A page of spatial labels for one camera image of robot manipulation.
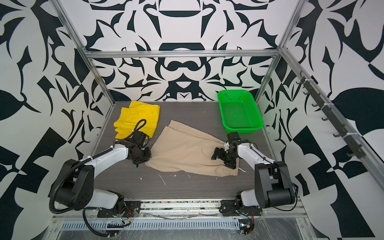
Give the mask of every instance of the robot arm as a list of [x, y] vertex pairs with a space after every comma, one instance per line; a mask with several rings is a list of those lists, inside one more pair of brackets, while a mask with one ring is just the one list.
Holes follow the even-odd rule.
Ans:
[[[149, 147], [144, 141], [147, 135], [137, 129], [131, 136], [118, 139], [111, 148], [80, 161], [68, 160], [64, 163], [50, 193], [50, 210], [60, 214], [69, 210], [81, 210], [88, 207], [113, 209], [120, 213], [124, 207], [121, 194], [93, 188], [94, 178], [115, 163], [131, 159], [138, 167], [151, 157]], [[54, 203], [61, 203], [68, 208], [58, 210]]]
[[242, 140], [237, 132], [227, 135], [224, 149], [216, 148], [212, 159], [224, 161], [225, 166], [235, 169], [236, 158], [244, 159], [255, 170], [255, 188], [241, 192], [240, 205], [277, 207], [295, 202], [295, 191], [284, 162], [266, 157], [249, 140]]

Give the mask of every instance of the ventilated metal panel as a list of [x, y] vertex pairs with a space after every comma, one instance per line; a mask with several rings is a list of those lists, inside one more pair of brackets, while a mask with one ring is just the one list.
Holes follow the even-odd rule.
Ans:
[[[118, 221], [94, 220], [89, 221], [94, 229], [106, 229], [108, 223], [118, 227]], [[83, 221], [64, 221], [62, 231], [84, 230]], [[175, 220], [132, 220], [131, 225], [124, 230], [181, 230], [181, 229], [231, 229], [238, 230], [237, 219], [175, 219]]]

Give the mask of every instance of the patterned backdrop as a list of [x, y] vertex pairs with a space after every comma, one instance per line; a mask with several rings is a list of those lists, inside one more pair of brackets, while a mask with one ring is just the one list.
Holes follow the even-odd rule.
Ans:
[[281, 59], [259, 101], [279, 160], [288, 165], [319, 239], [383, 239], [384, 192], [352, 153], [299, 78]]
[[[310, 0], [288, 50], [384, 157], [383, 1]], [[384, 193], [284, 60], [260, 100], [319, 239], [384, 239]]]
[[254, 96], [272, 57], [99, 58], [94, 60], [116, 101], [217, 100], [225, 89]]
[[0, 238], [31, 239], [62, 164], [90, 154], [110, 104], [47, 0], [1, 0], [0, 62]]
[[236, 50], [276, 49], [297, 1], [63, 0], [62, 4], [88, 50]]
[[384, 158], [384, 1], [310, 0], [287, 47]]

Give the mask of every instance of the gray tabletop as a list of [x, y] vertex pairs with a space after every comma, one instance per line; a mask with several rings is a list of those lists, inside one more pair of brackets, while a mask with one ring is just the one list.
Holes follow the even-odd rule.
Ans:
[[[116, 102], [111, 118], [97, 147], [97, 152], [107, 149], [115, 140], [113, 123], [119, 118], [122, 107], [129, 107], [130, 102]], [[226, 141], [220, 109], [217, 102], [156, 102], [160, 106], [160, 116], [156, 132], [149, 147], [156, 142], [160, 133], [171, 120], [211, 134]], [[261, 130], [240, 134], [243, 139], [254, 142], [266, 156], [270, 156]], [[179, 172], [160, 172], [140, 164], [138, 168], [131, 160], [123, 160], [103, 171], [95, 179], [94, 187], [112, 190], [130, 199], [165, 199], [165, 198], [233, 198], [238, 191], [254, 188], [254, 171], [244, 161], [237, 176], [212, 177]]]

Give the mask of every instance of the black cable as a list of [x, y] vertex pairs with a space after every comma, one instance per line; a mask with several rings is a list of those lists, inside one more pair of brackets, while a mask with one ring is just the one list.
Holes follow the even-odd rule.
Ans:
[[87, 228], [93, 233], [93, 234], [96, 234], [97, 236], [99, 237], [108, 237], [108, 236], [111, 236], [110, 234], [107, 234], [107, 233], [101, 233], [101, 232], [98, 232], [96, 230], [94, 230], [91, 225], [89, 224], [88, 220], [87, 220], [87, 216], [85, 215], [85, 211], [87, 209], [90, 209], [90, 208], [84, 208], [83, 209], [83, 220], [84, 220], [84, 223], [85, 225], [87, 226]]
[[[252, 148], [251, 144], [249, 144], [249, 147], [250, 147], [255, 153], [257, 153], [257, 152]], [[293, 188], [293, 190], [295, 191], [295, 197], [296, 197], [295, 205], [294, 205], [291, 209], [289, 209], [289, 210], [285, 210], [285, 209], [280, 209], [280, 208], [277, 208], [277, 207], [274, 207], [274, 208], [276, 208], [277, 210], [280, 210], [280, 211], [285, 211], [285, 212], [292, 211], [292, 210], [296, 207], [296, 205], [297, 205], [297, 190], [295, 189], [295, 186], [294, 186], [294, 184], [293, 184], [291, 178], [288, 177], [288, 175], [287, 175], [283, 170], [281, 170], [277, 164], [274, 164], [274, 163], [268, 161], [268, 160], [266, 159], [266, 157], [263, 157], [263, 160], [269, 162], [269, 163], [272, 164], [272, 165], [275, 165], [275, 167], [277, 167], [277, 169], [279, 169], [280, 172], [282, 172], [282, 173], [289, 179], [289, 181], [290, 181], [291, 184], [292, 184], [292, 188]]]
[[65, 213], [65, 212], [68, 212], [70, 210], [72, 210], [72, 208], [70, 207], [67, 207], [65, 209], [56, 209], [55, 207], [55, 199], [56, 199], [56, 196], [57, 196], [57, 192], [59, 191], [59, 189], [63, 186], [65, 180], [72, 174], [76, 171], [76, 169], [78, 169], [79, 167], [81, 167], [82, 165], [86, 164], [87, 162], [91, 161], [92, 159], [95, 159], [95, 158], [98, 158], [108, 152], [112, 151], [112, 148], [108, 148], [107, 150], [104, 150], [102, 152], [99, 152], [98, 154], [90, 157], [90, 158], [87, 158], [79, 163], [77, 163], [75, 166], [71, 167], [71, 169], [66, 173], [64, 174], [64, 176], [60, 179], [60, 181], [57, 183], [57, 185], [55, 186], [55, 188], [53, 189], [51, 195], [50, 195], [50, 199], [49, 199], [49, 210], [51, 211], [51, 213], [53, 214], [62, 214], [62, 213]]
[[147, 143], [146, 143], [146, 144], [144, 144], [143, 146], [141, 146], [140, 148], [145, 148], [145, 147], [148, 145], [148, 143], [149, 143], [149, 136], [148, 136], [148, 135], [146, 135], [146, 138], [148, 139]]
[[232, 212], [231, 211], [231, 213], [233, 213], [233, 214], [241, 214], [241, 215], [243, 215], [243, 216], [246, 216], [248, 219], [249, 219], [249, 221], [252, 223], [252, 220], [247, 216], [247, 215], [245, 215], [245, 214], [242, 214], [242, 213], [240, 213], [240, 212]]
[[147, 124], [147, 120], [145, 120], [145, 119], [141, 119], [140, 121], [138, 121], [138, 122], [136, 123], [136, 126], [135, 126], [135, 128], [133, 129], [132, 133], [131, 133], [128, 137], [124, 138], [124, 140], [128, 140], [129, 138], [131, 138], [132, 135], [133, 135], [133, 133], [134, 133], [135, 131], [140, 130], [142, 127], [144, 127], [145, 124]]

